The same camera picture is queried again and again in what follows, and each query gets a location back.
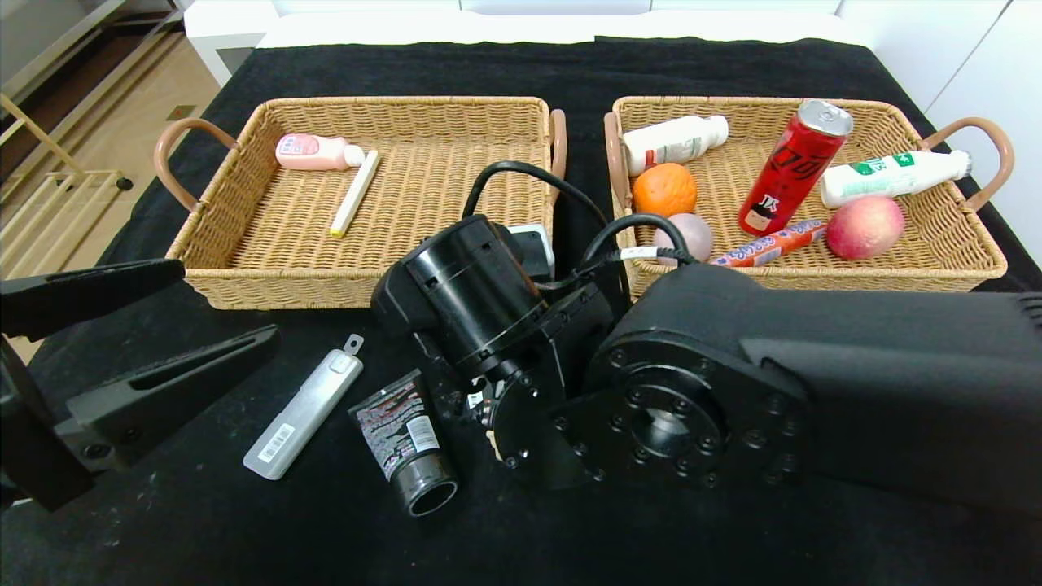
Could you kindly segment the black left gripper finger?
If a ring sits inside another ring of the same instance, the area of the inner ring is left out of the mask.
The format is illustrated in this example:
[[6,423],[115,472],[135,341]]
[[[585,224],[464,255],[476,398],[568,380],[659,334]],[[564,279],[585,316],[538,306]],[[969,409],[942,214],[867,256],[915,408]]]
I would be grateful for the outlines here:
[[181,282],[175,259],[138,260],[1,282],[2,333],[38,341]]
[[171,357],[67,400],[55,431],[86,470],[127,470],[276,352],[275,324]]

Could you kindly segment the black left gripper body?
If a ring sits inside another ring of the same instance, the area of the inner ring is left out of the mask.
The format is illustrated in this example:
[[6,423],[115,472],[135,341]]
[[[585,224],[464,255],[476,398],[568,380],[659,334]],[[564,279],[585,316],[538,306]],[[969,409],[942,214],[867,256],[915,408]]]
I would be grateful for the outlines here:
[[56,433],[38,383],[7,339],[2,339],[2,485],[50,512],[94,486],[92,472]]

